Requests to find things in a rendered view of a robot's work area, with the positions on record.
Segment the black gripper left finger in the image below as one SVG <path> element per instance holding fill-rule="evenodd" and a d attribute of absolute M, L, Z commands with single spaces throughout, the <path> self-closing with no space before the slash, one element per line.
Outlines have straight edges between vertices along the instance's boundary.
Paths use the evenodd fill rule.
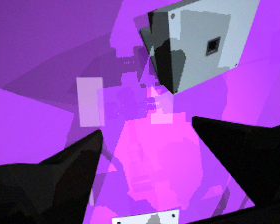
<path fill-rule="evenodd" d="M 95 130 L 38 164 L 0 165 L 0 204 L 21 203 L 37 224 L 83 224 L 102 144 Z"/>

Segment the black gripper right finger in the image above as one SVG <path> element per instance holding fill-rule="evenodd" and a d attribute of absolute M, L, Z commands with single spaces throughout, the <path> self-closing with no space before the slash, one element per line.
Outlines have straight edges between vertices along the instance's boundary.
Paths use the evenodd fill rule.
<path fill-rule="evenodd" d="M 191 127 L 255 206 L 280 199 L 280 125 L 192 116 Z"/>

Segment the grey metal panel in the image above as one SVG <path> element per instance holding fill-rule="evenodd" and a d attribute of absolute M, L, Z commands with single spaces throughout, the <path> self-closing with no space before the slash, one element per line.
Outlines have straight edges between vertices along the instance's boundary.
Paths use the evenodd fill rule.
<path fill-rule="evenodd" d="M 161 85 L 176 95 L 238 67 L 260 0 L 181 0 L 140 29 Z"/>

